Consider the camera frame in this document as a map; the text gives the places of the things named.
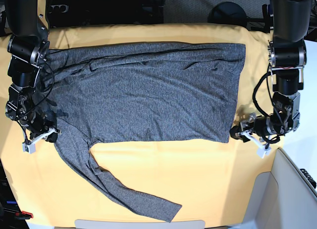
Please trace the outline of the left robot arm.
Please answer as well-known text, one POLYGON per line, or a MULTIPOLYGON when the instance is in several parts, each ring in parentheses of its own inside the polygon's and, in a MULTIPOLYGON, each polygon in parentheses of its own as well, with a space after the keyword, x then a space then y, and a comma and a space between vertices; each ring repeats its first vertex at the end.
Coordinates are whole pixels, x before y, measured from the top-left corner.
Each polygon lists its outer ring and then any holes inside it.
POLYGON ((256 144, 261 158, 270 153, 271 145, 278 143, 281 136, 296 131, 300 124, 299 92, 304 88, 303 69, 307 63, 304 37, 310 26, 312 3, 313 0, 272 0, 269 64, 252 94, 260 115, 251 113, 230 130, 233 139, 256 144), (263 82, 266 82, 272 114, 267 114, 256 100, 263 82))

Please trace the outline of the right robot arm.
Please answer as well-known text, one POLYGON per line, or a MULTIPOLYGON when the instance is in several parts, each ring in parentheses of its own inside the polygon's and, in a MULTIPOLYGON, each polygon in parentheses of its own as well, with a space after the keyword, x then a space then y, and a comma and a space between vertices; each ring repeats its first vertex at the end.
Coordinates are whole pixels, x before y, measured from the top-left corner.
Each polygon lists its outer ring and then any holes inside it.
POLYGON ((4 0, 5 13, 12 35, 7 45, 11 54, 8 76, 12 84, 8 88, 9 99, 5 115, 22 129, 22 150, 30 154, 42 139, 56 142, 60 131, 56 121, 47 118, 34 103, 36 83, 46 64, 49 50, 49 30, 38 15, 38 0, 4 0))

